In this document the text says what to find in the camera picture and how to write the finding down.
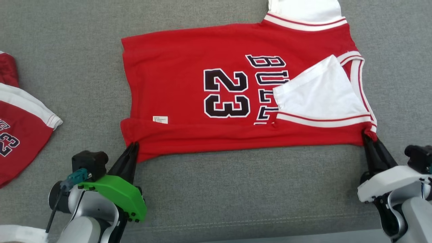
cable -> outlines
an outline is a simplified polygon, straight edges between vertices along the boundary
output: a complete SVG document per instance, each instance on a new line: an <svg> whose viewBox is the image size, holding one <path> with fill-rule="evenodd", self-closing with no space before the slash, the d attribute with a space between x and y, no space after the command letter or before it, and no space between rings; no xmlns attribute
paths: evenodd
<svg viewBox="0 0 432 243"><path fill-rule="evenodd" d="M425 184L422 183L422 198L425 199Z"/></svg>
<svg viewBox="0 0 432 243"><path fill-rule="evenodd" d="M50 220L48 221L48 225L47 225L47 229L45 230L45 233L50 232L51 224L53 223L54 215L55 215L55 212L57 211L58 202L60 202L61 196L62 196L62 194L63 194L62 192L63 192L63 190L60 190L60 191L58 192L57 200L56 200L56 202L55 202L55 204L54 204L53 211L51 212Z"/></svg>
<svg viewBox="0 0 432 243"><path fill-rule="evenodd" d="M51 225L54 220L55 212L57 211L58 203L60 202L61 196L63 195L63 192L70 191L75 185L80 184L81 182L84 182L88 178L92 177L91 173L88 173L87 169L81 168L72 174L70 174L66 180L60 182L60 190L57 195L57 200L54 204L53 211L51 212L50 220L48 221L47 229L45 233L48 233L51 229Z"/></svg>

white fabric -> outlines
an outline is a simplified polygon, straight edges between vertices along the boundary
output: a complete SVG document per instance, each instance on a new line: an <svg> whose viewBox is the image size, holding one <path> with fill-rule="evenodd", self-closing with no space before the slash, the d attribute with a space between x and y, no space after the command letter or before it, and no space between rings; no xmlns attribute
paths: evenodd
<svg viewBox="0 0 432 243"><path fill-rule="evenodd" d="M340 17L336 21L310 22L294 18L288 18L286 16L273 13L271 11L267 13L264 19L280 26L302 31L321 31L347 24L347 21L344 17Z"/></svg>
<svg viewBox="0 0 432 243"><path fill-rule="evenodd" d="M314 127L343 127L371 120L338 59L331 55L273 89L278 119Z"/></svg>
<svg viewBox="0 0 432 243"><path fill-rule="evenodd" d="M48 243L48 234L43 229L19 225L0 225L0 243Z"/></svg>
<svg viewBox="0 0 432 243"><path fill-rule="evenodd" d="M40 100L20 88L0 83L0 101L4 101L34 114L53 130L63 123L63 121Z"/></svg>
<svg viewBox="0 0 432 243"><path fill-rule="evenodd" d="M269 0L269 11L307 22L337 21L342 17L337 0Z"/></svg>

bulls jersey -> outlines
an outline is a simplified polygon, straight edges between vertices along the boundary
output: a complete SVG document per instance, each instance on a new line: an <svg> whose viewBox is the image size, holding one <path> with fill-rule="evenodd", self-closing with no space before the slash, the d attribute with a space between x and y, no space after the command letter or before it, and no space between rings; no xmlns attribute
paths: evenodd
<svg viewBox="0 0 432 243"><path fill-rule="evenodd" d="M0 83L0 188L34 160L62 123L35 97Z"/></svg>
<svg viewBox="0 0 432 243"><path fill-rule="evenodd" d="M0 83L18 87L15 59L2 51L0 51Z"/></svg>
<svg viewBox="0 0 432 243"><path fill-rule="evenodd" d="M346 19L261 23L124 38L132 93L126 143L169 153L355 144L375 137L363 58Z"/></svg>

folded jersey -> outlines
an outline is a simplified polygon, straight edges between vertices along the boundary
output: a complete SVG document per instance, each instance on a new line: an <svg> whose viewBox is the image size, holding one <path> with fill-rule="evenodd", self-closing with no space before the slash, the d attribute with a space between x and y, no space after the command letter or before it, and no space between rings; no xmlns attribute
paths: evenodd
<svg viewBox="0 0 432 243"><path fill-rule="evenodd" d="M62 123L35 97L0 83L0 188L34 160Z"/></svg>

gray couch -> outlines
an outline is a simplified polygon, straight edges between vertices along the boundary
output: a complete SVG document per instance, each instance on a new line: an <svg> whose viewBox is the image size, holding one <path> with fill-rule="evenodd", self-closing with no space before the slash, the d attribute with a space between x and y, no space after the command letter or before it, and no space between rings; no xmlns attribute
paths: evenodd
<svg viewBox="0 0 432 243"><path fill-rule="evenodd" d="M340 0L366 59L364 90L378 135L401 164L409 144L431 143L429 0ZM0 190L0 224L46 226L50 187L71 157L124 150L119 123L130 91L122 37L167 29L259 22L267 0L2 0L0 50L16 58L21 87L64 124L34 162ZM163 156L137 166L148 215L124 242L203 242L380 227L356 195L361 147L284 147ZM50 238L69 215L58 213Z"/></svg>

